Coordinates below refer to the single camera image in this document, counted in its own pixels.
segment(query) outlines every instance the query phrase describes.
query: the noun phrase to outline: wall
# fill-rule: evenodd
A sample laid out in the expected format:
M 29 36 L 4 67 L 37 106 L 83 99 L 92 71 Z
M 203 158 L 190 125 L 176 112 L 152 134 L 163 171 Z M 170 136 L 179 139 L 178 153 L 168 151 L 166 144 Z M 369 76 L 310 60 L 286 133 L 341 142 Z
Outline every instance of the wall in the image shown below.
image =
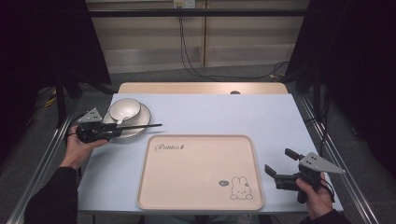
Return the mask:
M 96 8 L 172 8 L 173 1 L 90 0 Z M 196 0 L 197 8 L 306 8 L 307 0 Z M 93 18 L 110 73 L 183 67 L 178 18 Z M 287 61 L 303 18 L 183 18 L 194 67 Z

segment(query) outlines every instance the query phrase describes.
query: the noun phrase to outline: human hand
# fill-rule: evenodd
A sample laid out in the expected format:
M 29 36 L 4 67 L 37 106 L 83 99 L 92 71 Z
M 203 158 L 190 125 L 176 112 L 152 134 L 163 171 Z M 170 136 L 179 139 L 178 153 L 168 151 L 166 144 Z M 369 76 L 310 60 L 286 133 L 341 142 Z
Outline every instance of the human hand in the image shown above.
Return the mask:
M 67 137 L 67 149 L 60 167 L 71 167 L 77 170 L 90 157 L 94 148 L 101 147 L 107 143 L 105 139 L 83 143 L 73 134 L 76 133 L 76 129 L 77 126 L 70 129 L 71 134 Z
M 322 179 L 325 178 L 323 173 L 321 173 L 320 176 Z M 327 186 L 325 181 L 322 180 L 321 183 L 324 186 Z M 300 178 L 296 180 L 296 184 L 308 196 L 306 200 L 306 208 L 311 220 L 326 215 L 332 211 L 332 197 L 330 196 L 329 191 L 323 187 L 319 187 L 318 191 L 314 191 L 308 183 Z

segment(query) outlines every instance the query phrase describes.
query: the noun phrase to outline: white bowl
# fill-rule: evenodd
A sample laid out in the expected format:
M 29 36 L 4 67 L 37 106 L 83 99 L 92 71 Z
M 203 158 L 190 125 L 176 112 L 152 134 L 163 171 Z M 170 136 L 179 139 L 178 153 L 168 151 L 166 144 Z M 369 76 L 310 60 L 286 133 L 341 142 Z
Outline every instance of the white bowl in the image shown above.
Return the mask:
M 126 119 L 131 119 L 140 112 L 140 103 L 132 98 L 118 100 L 109 109 L 111 118 L 121 124 Z
M 117 127 L 130 127 L 130 126 L 135 126 L 135 125 L 146 125 L 149 124 L 149 121 L 151 119 L 151 115 L 149 112 L 149 109 L 141 104 L 141 109 L 139 114 L 134 116 L 132 119 L 125 120 L 121 125 L 118 125 Z M 113 118 L 108 115 L 108 113 L 105 115 L 103 118 L 103 123 L 108 124 L 108 123 L 115 123 Z M 131 130 L 124 130 L 122 131 L 121 136 L 116 137 L 117 139 L 123 139 L 123 138 L 132 138 L 136 137 L 139 134 L 141 134 L 143 131 L 145 131 L 145 128 L 141 129 L 131 129 Z

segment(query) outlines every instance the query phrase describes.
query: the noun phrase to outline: gray floor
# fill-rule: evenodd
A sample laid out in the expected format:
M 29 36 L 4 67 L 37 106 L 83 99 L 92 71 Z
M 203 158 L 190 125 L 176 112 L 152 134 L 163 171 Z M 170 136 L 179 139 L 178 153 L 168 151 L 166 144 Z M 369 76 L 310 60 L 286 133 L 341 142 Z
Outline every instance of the gray floor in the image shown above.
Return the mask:
M 218 81 L 274 81 L 270 77 L 260 77 L 270 73 L 272 65 L 233 66 L 215 68 L 197 68 L 196 70 L 205 76 L 230 76 L 213 77 Z M 141 72 L 129 75 L 112 75 L 113 85 L 108 86 L 117 90 L 119 85 L 126 81 L 213 81 L 205 77 L 192 76 L 184 69 L 167 70 L 156 72 Z M 295 97 L 303 119 L 309 119 L 305 112 L 302 97 L 311 97 L 311 91 L 307 95 L 299 95 L 295 92 L 294 83 L 288 83 L 287 88 Z M 104 113 L 109 106 L 111 95 L 105 95 L 89 86 L 82 85 L 83 96 L 78 99 L 78 112 L 85 112 L 97 107 L 100 113 Z M 50 91 L 37 97 L 37 105 L 43 105 L 48 100 Z M 67 105 L 73 104 L 75 99 L 66 96 Z M 351 131 L 349 120 L 343 115 L 337 105 L 331 102 L 328 115 L 328 133 L 336 145 L 347 169 L 352 173 L 354 180 L 360 187 L 364 197 L 373 209 L 378 223 L 396 223 L 396 181 L 389 173 L 374 159 L 370 149 L 363 139 L 354 135 Z M 39 107 L 32 117 L 32 123 L 24 135 L 14 147 L 7 160 L 2 165 L 0 175 L 0 223 L 6 223 L 15 205 L 18 203 L 26 186 L 28 185 L 37 165 L 40 163 L 57 124 L 56 104 L 49 107 Z M 315 131 L 314 125 L 307 122 L 307 129 L 317 147 L 320 147 L 320 138 Z M 53 161 L 50 163 L 46 179 L 56 169 L 64 153 L 64 145 L 61 144 Z M 339 176 L 332 178 L 334 187 L 341 198 L 345 208 L 346 217 L 353 223 L 365 223 L 360 211 L 356 208 L 354 200 L 349 196 Z M 305 214 L 277 214 L 273 216 L 274 223 L 299 223 Z M 79 223 L 92 223 L 92 216 L 79 216 Z M 97 215 L 96 223 L 136 223 L 137 217 L 126 215 Z

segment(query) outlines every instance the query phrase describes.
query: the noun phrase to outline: table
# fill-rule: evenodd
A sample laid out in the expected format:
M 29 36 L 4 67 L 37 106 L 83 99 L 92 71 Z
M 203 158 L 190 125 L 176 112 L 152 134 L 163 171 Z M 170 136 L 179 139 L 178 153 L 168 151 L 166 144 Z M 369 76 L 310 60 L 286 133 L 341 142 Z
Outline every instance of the table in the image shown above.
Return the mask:
M 159 94 L 160 88 L 163 88 L 166 94 Z M 265 94 L 274 92 L 268 91 L 272 88 L 278 91 L 275 94 Z M 121 92 L 134 90 L 143 93 L 114 94 L 111 104 L 122 98 L 135 98 L 151 111 L 150 123 L 162 123 L 163 126 L 147 129 L 136 138 L 110 141 L 92 153 L 78 188 L 79 212 L 158 214 L 159 212 L 139 208 L 136 195 L 147 142 L 154 134 L 164 133 L 247 135 L 256 150 L 264 195 L 264 206 L 251 214 L 306 211 L 305 205 L 296 201 L 297 192 L 276 189 L 272 177 L 264 172 L 264 164 L 268 164 L 279 174 L 297 173 L 298 162 L 284 154 L 286 147 L 304 155 L 316 152 L 298 108 L 282 84 L 130 83 L 120 88 Z M 230 91 L 248 94 L 234 95 L 229 94 Z M 343 210 L 337 196 L 335 200 L 334 208 Z M 168 214 L 200 215 L 230 212 L 170 211 Z

